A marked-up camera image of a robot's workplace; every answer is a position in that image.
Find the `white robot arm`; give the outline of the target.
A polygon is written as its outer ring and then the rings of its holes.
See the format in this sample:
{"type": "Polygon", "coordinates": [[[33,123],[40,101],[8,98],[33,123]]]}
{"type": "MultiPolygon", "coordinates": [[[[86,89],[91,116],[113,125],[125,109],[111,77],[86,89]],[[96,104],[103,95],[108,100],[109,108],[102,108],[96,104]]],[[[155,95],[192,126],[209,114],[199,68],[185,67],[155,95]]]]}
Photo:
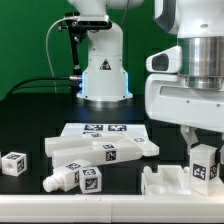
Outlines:
{"type": "MultiPolygon", "coordinates": [[[[143,1],[68,0],[79,12],[72,21],[86,29],[90,39],[80,98],[99,103],[127,95],[122,31],[106,10],[143,1]]],[[[197,142],[197,128],[224,138],[224,0],[154,0],[154,19],[177,36],[177,45],[146,60],[147,115],[179,124],[188,145],[197,142]]]]}

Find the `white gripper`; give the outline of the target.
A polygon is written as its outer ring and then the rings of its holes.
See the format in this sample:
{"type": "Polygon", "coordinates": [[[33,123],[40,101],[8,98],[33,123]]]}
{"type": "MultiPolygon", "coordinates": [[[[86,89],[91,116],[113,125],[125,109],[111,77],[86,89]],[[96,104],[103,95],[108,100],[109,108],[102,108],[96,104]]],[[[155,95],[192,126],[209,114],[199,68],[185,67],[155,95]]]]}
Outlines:
{"type": "Polygon", "coordinates": [[[222,133],[219,156],[224,164],[224,88],[193,89],[181,76],[151,74],[146,80],[145,109],[151,119],[182,125],[187,152],[198,143],[195,128],[222,133]]]}

